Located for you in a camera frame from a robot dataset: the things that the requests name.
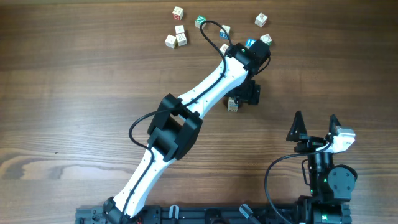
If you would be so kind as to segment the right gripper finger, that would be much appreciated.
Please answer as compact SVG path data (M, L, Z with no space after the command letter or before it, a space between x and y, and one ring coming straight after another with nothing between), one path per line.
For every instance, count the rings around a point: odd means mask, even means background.
M336 118L336 116L333 114L330 116L330 122L329 122L329 133L330 134L338 134L338 126L340 126L340 122Z
M286 141L299 142L308 140L308 134L303 120L302 112L297 111L292 126L286 137Z

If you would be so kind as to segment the wooden base block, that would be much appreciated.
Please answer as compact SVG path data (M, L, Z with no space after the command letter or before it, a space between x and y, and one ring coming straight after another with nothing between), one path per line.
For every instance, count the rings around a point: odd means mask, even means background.
M229 112L237 112L238 111L238 105L229 105L228 106L228 111Z

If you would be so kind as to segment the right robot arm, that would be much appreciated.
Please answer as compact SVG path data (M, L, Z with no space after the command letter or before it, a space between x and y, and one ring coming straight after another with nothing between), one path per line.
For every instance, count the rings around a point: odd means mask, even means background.
M300 196L294 205L293 223L352 222L349 202L358 178L347 165L335 165L333 156L345 152L355 142L356 134L344 127L335 115L330 116L329 132L324 137L309 136L302 112L297 111L287 141L296 142L296 155L307 156L310 196Z

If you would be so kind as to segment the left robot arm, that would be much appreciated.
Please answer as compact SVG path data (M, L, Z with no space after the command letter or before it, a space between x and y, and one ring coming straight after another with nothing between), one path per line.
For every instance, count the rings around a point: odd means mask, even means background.
M162 99L152 115L139 166L122 191L103 205L110 223L133 223L155 183L170 164L192 148L204 116L223 97L258 103L260 88L252 78L270 62L270 56L269 46L260 40L250 48L231 45L218 67L195 88L179 97L168 94Z

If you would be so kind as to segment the blue L block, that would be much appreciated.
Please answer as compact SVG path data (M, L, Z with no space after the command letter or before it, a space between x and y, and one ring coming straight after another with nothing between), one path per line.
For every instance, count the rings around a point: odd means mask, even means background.
M245 47L249 49L256 41L256 39L247 39Z

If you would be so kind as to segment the green-sided block right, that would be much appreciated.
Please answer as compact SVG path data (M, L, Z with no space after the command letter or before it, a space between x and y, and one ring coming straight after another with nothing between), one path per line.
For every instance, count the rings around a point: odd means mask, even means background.
M260 40L263 41L268 46L271 46L273 43L273 40L269 34L262 35Z

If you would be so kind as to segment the wooden picture block centre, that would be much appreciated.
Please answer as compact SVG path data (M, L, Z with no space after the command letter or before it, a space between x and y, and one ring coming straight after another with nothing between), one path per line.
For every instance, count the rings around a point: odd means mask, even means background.
M229 47L229 45L223 44L223 45L220 47L220 52L221 52L223 55L225 55L225 53L226 53L228 47Z

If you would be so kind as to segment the wooden picture block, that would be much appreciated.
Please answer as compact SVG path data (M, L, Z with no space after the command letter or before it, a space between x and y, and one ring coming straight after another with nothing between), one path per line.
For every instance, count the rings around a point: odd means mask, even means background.
M267 19L268 19L268 17L265 14L260 12L255 19L255 24L259 27L263 27L265 25L265 23L267 22Z
M228 47L229 47L229 45L223 44L223 45L220 47L220 52L221 52L223 55L225 55L225 53L226 53Z

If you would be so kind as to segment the blue H block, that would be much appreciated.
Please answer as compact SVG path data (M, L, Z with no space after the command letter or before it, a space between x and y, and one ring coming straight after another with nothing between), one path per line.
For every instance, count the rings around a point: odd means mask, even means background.
M230 26L222 25L220 29L220 37L222 39L228 39L230 32Z

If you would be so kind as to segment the wooden picture block top right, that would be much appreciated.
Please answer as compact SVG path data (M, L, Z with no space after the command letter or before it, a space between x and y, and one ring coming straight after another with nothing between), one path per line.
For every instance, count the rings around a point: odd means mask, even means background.
M265 23L267 22L267 19L268 19L268 17L265 14L260 12L255 19L255 24L259 27L263 27L265 25Z

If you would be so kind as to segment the green N block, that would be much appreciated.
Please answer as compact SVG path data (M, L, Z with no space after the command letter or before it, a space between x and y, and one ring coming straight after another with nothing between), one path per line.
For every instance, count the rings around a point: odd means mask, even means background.
M200 28L204 21L206 21L206 17L199 15L195 19L195 27Z

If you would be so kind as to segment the red-edged block left cluster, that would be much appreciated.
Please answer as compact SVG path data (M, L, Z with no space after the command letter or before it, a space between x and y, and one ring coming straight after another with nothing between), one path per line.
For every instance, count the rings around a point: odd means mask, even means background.
M175 26L175 33L176 34L182 34L184 32L185 32L184 25Z

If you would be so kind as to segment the plain wooden block far left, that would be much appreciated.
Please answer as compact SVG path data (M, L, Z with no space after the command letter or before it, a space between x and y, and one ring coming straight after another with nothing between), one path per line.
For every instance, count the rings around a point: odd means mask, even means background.
M174 49L177 46L177 38L176 36L173 35L168 35L166 40L165 40L165 45Z

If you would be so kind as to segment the red-sided block top left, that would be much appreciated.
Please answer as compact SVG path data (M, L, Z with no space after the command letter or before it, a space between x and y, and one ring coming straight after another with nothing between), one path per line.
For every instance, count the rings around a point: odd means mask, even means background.
M172 11L173 18L176 19L176 20L179 20L179 21L182 20L183 13L184 13L183 8L178 7L178 6L175 6L173 11Z

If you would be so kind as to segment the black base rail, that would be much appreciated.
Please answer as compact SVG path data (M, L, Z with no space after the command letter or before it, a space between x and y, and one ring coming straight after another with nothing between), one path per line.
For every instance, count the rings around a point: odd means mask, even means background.
M249 207L248 218L240 206L233 207L161 207L157 205L144 206L136 217L123 223L143 224L205 224L205 223L285 223L279 218L271 207ZM286 219L292 218L292 206L282 206L279 213ZM76 224L112 223L102 207L80 208L75 214Z

